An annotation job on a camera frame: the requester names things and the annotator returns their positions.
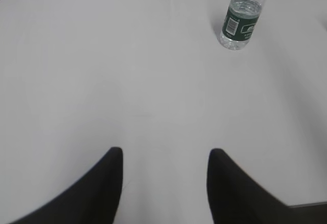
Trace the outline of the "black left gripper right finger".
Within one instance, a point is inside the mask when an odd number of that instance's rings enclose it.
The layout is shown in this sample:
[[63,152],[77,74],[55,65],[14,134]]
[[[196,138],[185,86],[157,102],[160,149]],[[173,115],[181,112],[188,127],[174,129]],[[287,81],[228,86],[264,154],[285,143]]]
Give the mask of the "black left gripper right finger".
[[326,223],[326,204],[287,206],[220,148],[209,154],[207,198],[214,223]]

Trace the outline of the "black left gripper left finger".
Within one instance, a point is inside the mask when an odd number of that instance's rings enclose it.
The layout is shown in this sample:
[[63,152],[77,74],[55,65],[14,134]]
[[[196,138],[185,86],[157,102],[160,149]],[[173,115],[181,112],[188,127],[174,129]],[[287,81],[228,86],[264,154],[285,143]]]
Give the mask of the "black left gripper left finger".
[[59,196],[14,223],[114,223],[123,185],[123,150],[112,147]]

